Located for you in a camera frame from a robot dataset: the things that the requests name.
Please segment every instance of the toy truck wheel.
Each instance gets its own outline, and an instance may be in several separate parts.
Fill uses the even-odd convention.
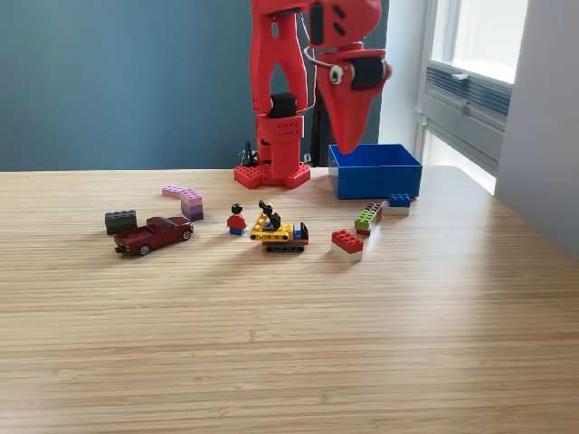
[[[145,256],[150,251],[151,251],[151,247],[149,245],[145,244],[144,246],[141,246],[141,248],[138,250],[138,254],[141,256]]]

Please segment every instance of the purple lego brick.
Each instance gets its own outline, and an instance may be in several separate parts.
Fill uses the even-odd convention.
[[[190,222],[198,222],[199,220],[202,220],[204,218],[202,212],[198,212],[197,214],[190,214],[189,212],[183,211],[183,215]]]
[[[197,193],[195,190],[185,190],[184,192],[181,192],[179,197],[181,199],[181,204],[186,206],[187,208],[203,204],[201,195]]]
[[[184,203],[181,203],[181,211],[186,212],[188,214],[198,214],[199,212],[203,212],[203,206],[202,205],[187,206]]]
[[[161,194],[165,197],[172,197],[173,199],[179,199],[181,192],[186,192],[188,188],[177,187],[176,185],[167,185],[161,190]]]

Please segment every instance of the yellow lego vehicle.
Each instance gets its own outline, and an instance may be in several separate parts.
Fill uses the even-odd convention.
[[[261,208],[260,217],[257,219],[250,232],[250,239],[261,241],[265,251],[290,253],[304,251],[309,243],[308,228],[304,223],[299,224],[299,229],[294,229],[293,224],[281,223],[281,217],[273,212],[271,203],[259,203]]]

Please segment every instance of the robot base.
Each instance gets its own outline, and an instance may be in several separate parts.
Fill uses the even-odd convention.
[[[246,188],[257,188],[262,185],[266,186],[284,186],[286,188],[296,188],[309,181],[311,173],[309,167],[302,163],[299,164],[299,170],[294,175],[281,179],[271,179],[263,173],[261,166],[238,165],[233,171],[235,181],[244,185]]]

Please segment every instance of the window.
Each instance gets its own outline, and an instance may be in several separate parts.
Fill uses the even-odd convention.
[[[527,0],[439,0],[433,61],[515,82]]]
[[[495,183],[497,181],[495,176],[473,163],[431,131],[426,131],[424,137],[424,157],[422,162],[425,165],[452,165],[458,167],[489,193],[495,193]]]
[[[484,174],[498,170],[527,0],[428,5],[415,154],[426,165],[456,165],[492,192]]]

